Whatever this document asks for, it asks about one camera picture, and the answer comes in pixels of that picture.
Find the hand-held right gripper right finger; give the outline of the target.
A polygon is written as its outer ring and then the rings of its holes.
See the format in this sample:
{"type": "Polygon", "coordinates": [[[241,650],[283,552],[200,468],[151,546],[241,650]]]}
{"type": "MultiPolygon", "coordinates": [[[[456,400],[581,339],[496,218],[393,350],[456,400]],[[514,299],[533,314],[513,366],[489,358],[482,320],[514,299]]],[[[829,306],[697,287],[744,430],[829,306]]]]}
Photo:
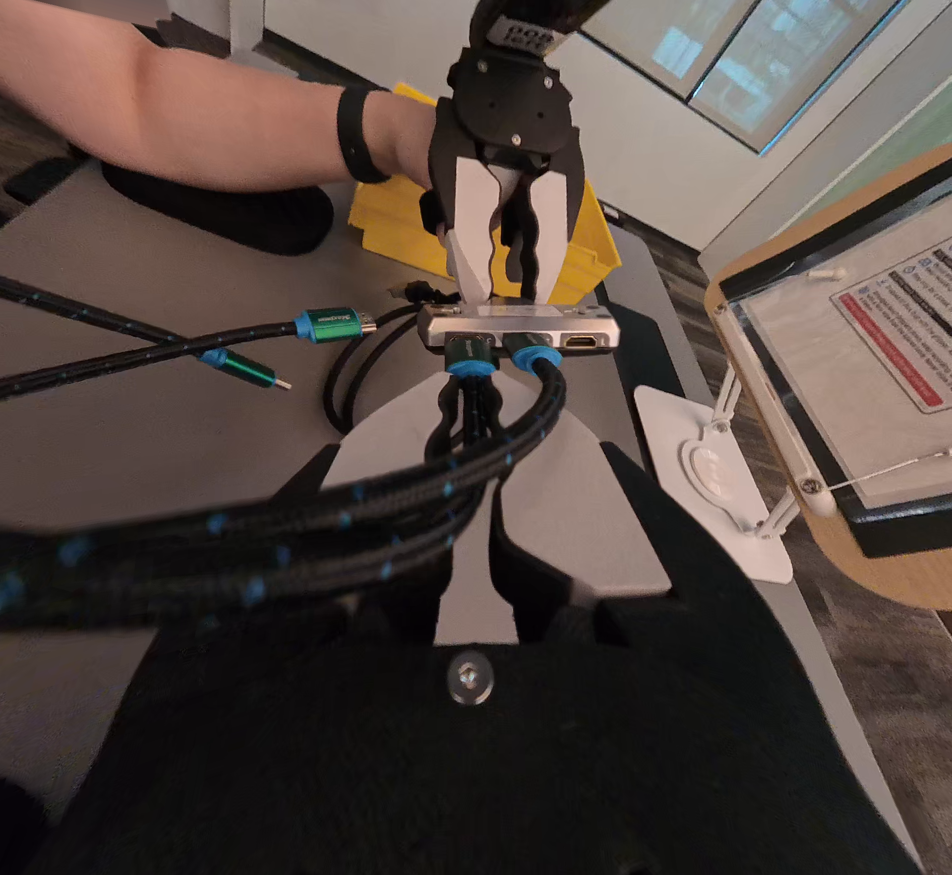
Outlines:
{"type": "Polygon", "coordinates": [[[495,490],[502,593],[667,593],[671,581],[600,440],[567,406],[495,490]]]}

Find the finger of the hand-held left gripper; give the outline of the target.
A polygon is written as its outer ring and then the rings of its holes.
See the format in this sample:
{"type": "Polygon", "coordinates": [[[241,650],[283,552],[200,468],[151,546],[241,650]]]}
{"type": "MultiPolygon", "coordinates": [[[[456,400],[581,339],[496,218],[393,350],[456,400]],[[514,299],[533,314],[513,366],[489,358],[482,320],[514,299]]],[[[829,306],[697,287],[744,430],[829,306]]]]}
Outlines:
{"type": "Polygon", "coordinates": [[[568,247],[566,178],[548,171],[522,175],[502,208],[506,278],[522,303],[547,303],[568,247]]]}
{"type": "Polygon", "coordinates": [[[446,266],[468,305],[482,305],[492,294],[491,222],[498,205],[499,182],[490,170],[479,160],[459,157],[453,224],[445,230],[446,266]]]}

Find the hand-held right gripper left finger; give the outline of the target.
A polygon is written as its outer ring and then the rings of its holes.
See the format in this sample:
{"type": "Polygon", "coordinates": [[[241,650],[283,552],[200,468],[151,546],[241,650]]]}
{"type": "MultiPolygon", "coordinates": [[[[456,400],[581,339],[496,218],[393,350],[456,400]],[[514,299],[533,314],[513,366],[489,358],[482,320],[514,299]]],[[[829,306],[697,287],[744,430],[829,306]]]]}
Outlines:
{"type": "Polygon", "coordinates": [[[438,396],[449,376],[437,372],[383,405],[341,442],[327,472],[327,487],[372,479],[418,464],[442,420],[438,396]]]}

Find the yellow plastic bin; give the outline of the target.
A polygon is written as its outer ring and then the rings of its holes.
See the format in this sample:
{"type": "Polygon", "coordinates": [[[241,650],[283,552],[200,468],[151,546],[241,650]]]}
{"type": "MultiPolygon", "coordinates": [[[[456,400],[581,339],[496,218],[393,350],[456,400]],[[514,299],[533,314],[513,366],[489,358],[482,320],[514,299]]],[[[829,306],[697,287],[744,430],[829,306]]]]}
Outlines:
{"type": "MultiPolygon", "coordinates": [[[[502,81],[462,81],[453,94],[460,107],[461,123],[470,125],[481,141],[493,119],[499,120],[499,138],[538,155],[559,150],[558,135],[571,133],[570,94],[552,69],[528,77],[502,81]],[[521,137],[517,144],[515,136],[521,137]]],[[[363,230],[363,249],[389,259],[451,278],[446,250],[423,226],[422,189],[403,176],[378,185],[362,184],[355,190],[349,223],[363,230]]],[[[592,292],[615,268],[621,256],[601,211],[592,185],[585,182],[576,224],[568,242],[565,261],[549,299],[552,305],[571,306],[592,292]]]]}

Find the silver hdmi switch hub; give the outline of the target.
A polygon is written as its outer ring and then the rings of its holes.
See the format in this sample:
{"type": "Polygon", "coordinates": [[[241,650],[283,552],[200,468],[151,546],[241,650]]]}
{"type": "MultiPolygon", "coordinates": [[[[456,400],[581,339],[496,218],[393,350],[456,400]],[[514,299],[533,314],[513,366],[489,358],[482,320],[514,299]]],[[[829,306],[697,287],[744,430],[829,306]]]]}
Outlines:
{"type": "Polygon", "coordinates": [[[479,338],[502,349],[506,337],[530,335],[561,353],[604,352],[617,348],[621,340],[619,325],[602,306],[426,305],[416,321],[421,342],[433,352],[443,350],[447,341],[459,336],[479,338]]]}

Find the person's left forearm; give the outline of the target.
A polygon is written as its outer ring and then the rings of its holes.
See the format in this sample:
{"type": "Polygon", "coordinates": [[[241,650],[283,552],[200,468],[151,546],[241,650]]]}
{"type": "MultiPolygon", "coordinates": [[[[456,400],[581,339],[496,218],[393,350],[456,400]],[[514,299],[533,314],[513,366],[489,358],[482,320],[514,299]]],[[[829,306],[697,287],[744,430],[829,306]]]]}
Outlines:
{"type": "Polygon", "coordinates": [[[254,192],[351,178],[338,86],[159,48],[131,24],[1,0],[2,95],[99,160],[254,192]]]}

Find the person's left hand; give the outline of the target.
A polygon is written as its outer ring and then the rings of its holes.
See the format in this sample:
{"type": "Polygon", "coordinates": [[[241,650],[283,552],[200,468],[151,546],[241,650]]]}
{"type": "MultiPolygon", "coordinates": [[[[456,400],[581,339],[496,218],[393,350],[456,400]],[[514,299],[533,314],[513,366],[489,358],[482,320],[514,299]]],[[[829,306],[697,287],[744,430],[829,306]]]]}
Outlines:
{"type": "Polygon", "coordinates": [[[363,137],[375,167],[431,189],[429,149],[435,123],[435,106],[387,91],[371,92],[363,105],[363,137]]]}

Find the black wristband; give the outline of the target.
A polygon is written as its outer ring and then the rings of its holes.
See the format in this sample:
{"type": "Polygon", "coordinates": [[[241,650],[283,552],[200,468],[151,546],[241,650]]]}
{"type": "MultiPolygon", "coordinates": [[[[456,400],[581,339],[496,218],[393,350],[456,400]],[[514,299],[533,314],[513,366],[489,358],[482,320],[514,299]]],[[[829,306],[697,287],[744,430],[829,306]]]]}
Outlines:
{"type": "Polygon", "coordinates": [[[342,89],[336,113],[336,133],[341,156],[351,179],[358,184],[378,185],[391,175],[376,166],[363,134],[363,110],[373,91],[359,85],[342,89]]]}

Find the wooden framed instruction board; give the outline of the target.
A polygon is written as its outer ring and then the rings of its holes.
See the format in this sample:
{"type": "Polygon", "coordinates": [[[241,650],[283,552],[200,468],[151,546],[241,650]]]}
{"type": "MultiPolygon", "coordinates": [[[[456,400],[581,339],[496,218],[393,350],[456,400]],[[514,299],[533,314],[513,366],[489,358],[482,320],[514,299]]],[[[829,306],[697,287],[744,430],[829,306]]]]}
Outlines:
{"type": "Polygon", "coordinates": [[[951,148],[712,276],[708,316],[818,548],[950,611],[951,148]]]}

